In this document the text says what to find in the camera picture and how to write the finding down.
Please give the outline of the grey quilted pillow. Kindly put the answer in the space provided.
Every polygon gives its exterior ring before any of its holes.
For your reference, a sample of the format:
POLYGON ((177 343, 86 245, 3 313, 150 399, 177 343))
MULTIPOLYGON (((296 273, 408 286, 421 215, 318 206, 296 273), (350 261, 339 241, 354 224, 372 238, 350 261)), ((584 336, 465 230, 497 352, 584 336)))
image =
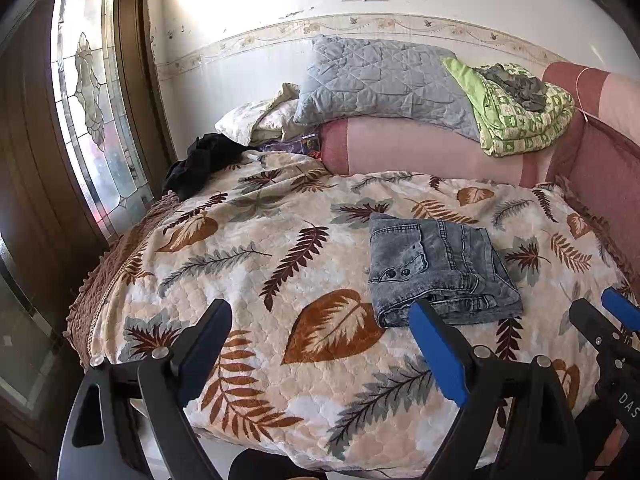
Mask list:
POLYGON ((355 116, 406 118, 477 142, 472 105, 445 66, 456 58, 429 44, 319 35, 294 122, 310 127, 355 116))

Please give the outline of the pink and maroon sofa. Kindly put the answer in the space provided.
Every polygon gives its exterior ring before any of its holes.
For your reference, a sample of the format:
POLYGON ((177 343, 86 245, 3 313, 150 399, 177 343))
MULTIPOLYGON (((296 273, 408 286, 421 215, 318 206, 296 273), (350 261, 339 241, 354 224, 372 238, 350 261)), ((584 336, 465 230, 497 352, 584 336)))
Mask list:
POLYGON ((638 81, 565 62, 541 78, 517 65, 446 65, 471 102, 478 139, 406 118, 344 117, 320 128, 326 168, 559 185, 637 288, 638 81))

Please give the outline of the black garment on sofa edge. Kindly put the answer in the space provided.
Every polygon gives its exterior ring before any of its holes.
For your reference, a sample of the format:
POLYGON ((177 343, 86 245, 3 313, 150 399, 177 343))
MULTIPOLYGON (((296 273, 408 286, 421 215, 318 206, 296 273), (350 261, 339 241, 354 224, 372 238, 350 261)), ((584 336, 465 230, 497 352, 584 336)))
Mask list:
POLYGON ((162 194, 174 192, 180 202, 198 194, 211 174, 235 164, 247 146, 236 143, 220 133, 206 133, 197 138, 167 171, 162 194))

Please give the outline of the leaf-patterned quilted blanket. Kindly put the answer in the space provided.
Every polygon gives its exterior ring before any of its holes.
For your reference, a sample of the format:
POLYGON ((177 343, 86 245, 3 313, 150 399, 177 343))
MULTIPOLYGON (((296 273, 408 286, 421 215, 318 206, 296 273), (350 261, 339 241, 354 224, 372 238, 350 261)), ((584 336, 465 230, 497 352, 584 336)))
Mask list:
POLYGON ((548 356, 574 411, 593 398, 596 352, 568 308, 607 287, 634 291, 560 188, 414 172, 339 177, 285 152, 246 152, 190 200, 154 205, 85 280, 67 318, 70 343, 82 362, 145 358, 227 300, 229 339, 186 409, 200 436, 309 468, 416 476, 456 407, 408 330, 375 322, 374 214, 485 229, 524 312, 464 336, 509 361, 548 356))

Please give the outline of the white patterned pillow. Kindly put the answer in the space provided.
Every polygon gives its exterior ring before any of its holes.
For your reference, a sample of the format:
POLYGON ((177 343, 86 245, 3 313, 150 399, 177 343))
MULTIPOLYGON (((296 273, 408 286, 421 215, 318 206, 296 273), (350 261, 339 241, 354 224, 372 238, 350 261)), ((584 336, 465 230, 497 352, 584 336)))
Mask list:
POLYGON ((242 146, 292 140, 306 127, 294 122, 299 86, 285 82, 275 98, 249 102, 230 110, 216 122, 216 133, 242 146))

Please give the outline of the stained glass window door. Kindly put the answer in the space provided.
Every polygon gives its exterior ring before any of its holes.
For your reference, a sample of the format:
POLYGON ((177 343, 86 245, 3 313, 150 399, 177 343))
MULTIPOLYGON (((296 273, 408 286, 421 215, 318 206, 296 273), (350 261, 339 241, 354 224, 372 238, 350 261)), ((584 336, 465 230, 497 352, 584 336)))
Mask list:
POLYGON ((1 393, 32 413, 86 274, 175 152, 148 0, 13 0, 1 19, 1 393))

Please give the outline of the green patterned folded blanket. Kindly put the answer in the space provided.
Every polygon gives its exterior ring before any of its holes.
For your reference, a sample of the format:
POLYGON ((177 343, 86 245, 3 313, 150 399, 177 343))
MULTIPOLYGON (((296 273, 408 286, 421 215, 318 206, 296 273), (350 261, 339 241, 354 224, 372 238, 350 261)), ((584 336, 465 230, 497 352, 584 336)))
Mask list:
MULTIPOLYGON (((506 157, 544 150, 559 140, 575 114, 575 99, 555 84, 544 82, 546 108, 533 113, 521 107, 498 84, 477 73, 477 67, 490 65, 472 67, 457 58, 444 58, 442 64, 470 101, 480 134, 480 148, 489 156, 506 157)), ((502 65, 511 73, 535 76, 518 64, 502 65)))

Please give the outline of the blue denim pants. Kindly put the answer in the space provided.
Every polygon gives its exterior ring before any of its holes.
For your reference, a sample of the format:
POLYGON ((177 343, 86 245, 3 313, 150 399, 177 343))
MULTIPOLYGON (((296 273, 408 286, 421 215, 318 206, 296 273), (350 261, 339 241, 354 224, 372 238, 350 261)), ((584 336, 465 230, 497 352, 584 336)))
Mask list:
POLYGON ((383 328, 407 326, 418 300, 449 325, 523 314, 520 292, 483 228, 374 214, 370 249, 369 289, 383 328))

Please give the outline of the dark grey crumpled cloth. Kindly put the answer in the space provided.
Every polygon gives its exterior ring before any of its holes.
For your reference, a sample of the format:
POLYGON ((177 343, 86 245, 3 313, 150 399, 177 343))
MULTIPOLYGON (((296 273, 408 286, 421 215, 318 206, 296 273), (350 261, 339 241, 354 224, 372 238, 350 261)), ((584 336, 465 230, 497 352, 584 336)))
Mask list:
POLYGON ((546 84, 535 76, 511 73, 502 64, 477 67, 477 73, 498 84, 515 102, 529 112, 540 113, 546 108, 546 84))

